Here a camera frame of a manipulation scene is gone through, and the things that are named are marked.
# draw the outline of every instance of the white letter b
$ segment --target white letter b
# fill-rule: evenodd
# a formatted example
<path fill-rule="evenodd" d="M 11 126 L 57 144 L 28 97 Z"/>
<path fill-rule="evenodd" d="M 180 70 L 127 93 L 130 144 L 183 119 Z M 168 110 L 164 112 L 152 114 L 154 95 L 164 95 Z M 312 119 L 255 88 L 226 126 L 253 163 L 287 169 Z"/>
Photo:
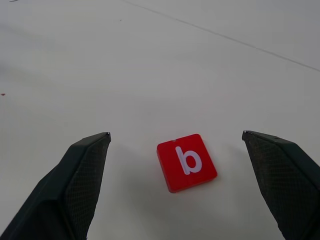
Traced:
<path fill-rule="evenodd" d="M 178 158 L 180 160 L 182 169 L 184 171 L 184 174 L 189 175 L 191 173 L 197 173 L 201 170 L 202 168 L 202 161 L 198 153 L 195 151 L 186 151 L 185 153 L 182 152 L 181 147 L 177 146 L 175 148 L 176 154 L 178 155 Z M 187 163 L 187 157 L 193 157 L 195 161 L 195 166 L 194 167 L 189 167 Z"/>

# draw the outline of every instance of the letter block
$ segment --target letter block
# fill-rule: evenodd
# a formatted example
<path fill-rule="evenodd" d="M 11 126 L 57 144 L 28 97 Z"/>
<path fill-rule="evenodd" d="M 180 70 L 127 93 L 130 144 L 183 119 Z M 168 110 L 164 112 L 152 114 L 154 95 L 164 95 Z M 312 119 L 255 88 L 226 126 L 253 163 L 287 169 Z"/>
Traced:
<path fill-rule="evenodd" d="M 217 176 L 216 168 L 199 134 L 160 143 L 157 154 L 171 193 L 206 183 Z"/>

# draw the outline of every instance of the white table surface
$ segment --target white table surface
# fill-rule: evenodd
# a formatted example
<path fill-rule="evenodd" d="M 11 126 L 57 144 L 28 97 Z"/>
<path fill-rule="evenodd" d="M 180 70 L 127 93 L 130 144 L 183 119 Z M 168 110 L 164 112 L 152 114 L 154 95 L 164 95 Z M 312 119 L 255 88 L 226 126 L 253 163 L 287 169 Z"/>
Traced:
<path fill-rule="evenodd" d="M 1 0 L 0 232 L 71 144 L 111 132 L 89 240 L 283 240 L 241 136 L 320 163 L 319 5 Z M 194 133 L 219 177 L 169 193 L 157 145 Z"/>

